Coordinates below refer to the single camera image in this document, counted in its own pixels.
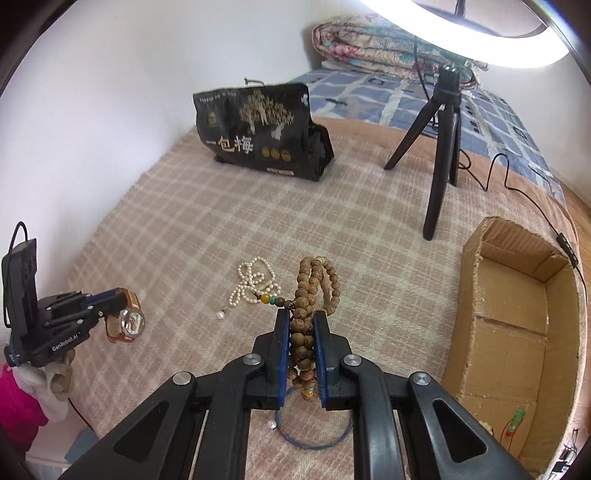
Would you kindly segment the white gloved left hand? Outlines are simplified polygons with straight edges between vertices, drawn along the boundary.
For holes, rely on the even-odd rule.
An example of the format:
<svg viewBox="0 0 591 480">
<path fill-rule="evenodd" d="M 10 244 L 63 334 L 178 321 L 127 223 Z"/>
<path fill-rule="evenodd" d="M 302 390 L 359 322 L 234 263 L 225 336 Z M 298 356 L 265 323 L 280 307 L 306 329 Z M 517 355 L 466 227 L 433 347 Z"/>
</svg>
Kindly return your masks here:
<svg viewBox="0 0 591 480">
<path fill-rule="evenodd" d="M 67 416 L 74 358 L 75 351 L 70 350 L 41 368 L 26 364 L 12 369 L 18 387 L 39 403 L 43 414 L 52 423 L 61 422 Z"/>
</svg>

